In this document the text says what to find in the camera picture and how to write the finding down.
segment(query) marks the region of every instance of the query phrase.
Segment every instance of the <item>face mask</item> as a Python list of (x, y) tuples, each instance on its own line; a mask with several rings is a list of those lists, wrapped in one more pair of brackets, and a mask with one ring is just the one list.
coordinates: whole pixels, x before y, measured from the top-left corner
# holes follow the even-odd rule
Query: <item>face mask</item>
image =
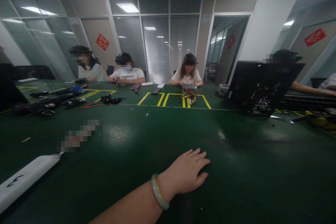
[(131, 72), (132, 71), (132, 67), (131, 66), (123, 66), (121, 67), (121, 69), (125, 72)]

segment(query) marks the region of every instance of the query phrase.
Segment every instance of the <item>mobile phone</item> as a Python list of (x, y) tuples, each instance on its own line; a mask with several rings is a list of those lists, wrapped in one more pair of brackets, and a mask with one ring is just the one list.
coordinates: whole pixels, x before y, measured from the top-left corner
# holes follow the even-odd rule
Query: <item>mobile phone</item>
[(152, 95), (156, 95), (158, 93), (160, 93), (161, 89), (154, 89), (152, 92)]

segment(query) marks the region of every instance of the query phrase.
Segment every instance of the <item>green workbench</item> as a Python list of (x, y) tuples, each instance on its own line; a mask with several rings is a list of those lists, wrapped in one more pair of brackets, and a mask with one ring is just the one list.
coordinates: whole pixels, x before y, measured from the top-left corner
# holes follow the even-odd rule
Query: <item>green workbench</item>
[[(68, 87), (40, 81), (18, 86), (27, 97)], [(55, 153), (68, 131), (80, 130), (86, 120), (104, 123), (1, 214), (0, 223), (87, 223), (198, 147), (211, 160), (204, 168), (208, 179), (195, 192), (176, 196), (158, 223), (335, 221), (333, 137), (305, 122), (243, 116), (216, 87), (201, 87), (190, 108), (181, 102), (180, 86), (147, 95), (155, 87), (142, 87), (137, 95), (129, 87), (95, 82), (83, 94), (87, 100), (109, 93), (128, 100), (86, 110), (61, 107), (50, 117), (0, 114), (0, 183), (36, 157)]]

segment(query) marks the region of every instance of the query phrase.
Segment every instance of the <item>fluorescent light panel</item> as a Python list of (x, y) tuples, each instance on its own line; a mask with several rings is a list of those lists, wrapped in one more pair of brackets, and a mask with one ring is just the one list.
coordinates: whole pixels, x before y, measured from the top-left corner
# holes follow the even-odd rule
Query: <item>fluorescent light panel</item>
[(33, 6), (27, 6), (27, 7), (21, 7), (22, 9), (26, 9), (28, 11), (32, 11), (32, 12), (36, 12), (38, 14), (43, 14), (43, 15), (48, 15), (48, 16), (58, 16), (58, 14), (56, 13), (52, 13), (52, 12), (49, 12), (49, 11), (46, 11), (46, 10), (42, 10), (42, 9), (39, 9), (39, 8), (36, 8), (36, 7), (33, 7)]
[(294, 23), (294, 20), (293, 21), (290, 21), (290, 22), (287, 22), (285, 23), (285, 25), (292, 25)]
[(145, 27), (146, 30), (156, 30), (155, 27)]
[(23, 23), (22, 21), (16, 20), (16, 19), (3, 19), (3, 21), (12, 22), (12, 23)]
[(139, 13), (138, 8), (136, 8), (136, 6), (132, 3), (117, 3), (116, 5), (118, 5), (121, 9), (123, 9), (123, 11), (125, 11), (126, 13)]

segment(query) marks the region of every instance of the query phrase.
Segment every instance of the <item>red paper-cut sign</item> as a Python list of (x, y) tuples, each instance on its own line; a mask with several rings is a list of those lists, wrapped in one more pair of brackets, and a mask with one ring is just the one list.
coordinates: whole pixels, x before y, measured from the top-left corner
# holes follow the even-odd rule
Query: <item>red paper-cut sign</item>
[(229, 38), (229, 41), (227, 42), (227, 49), (230, 50), (231, 46), (233, 45), (233, 43), (235, 42), (235, 38), (233, 36), (233, 34), (231, 35), (231, 37)]
[(312, 46), (316, 42), (320, 41), (321, 39), (325, 38), (327, 35), (322, 31), (322, 29), (318, 29), (316, 32), (313, 32), (308, 37), (304, 39), (307, 46)]
[(101, 34), (99, 34), (96, 43), (106, 51), (107, 47), (109, 46), (110, 42)]

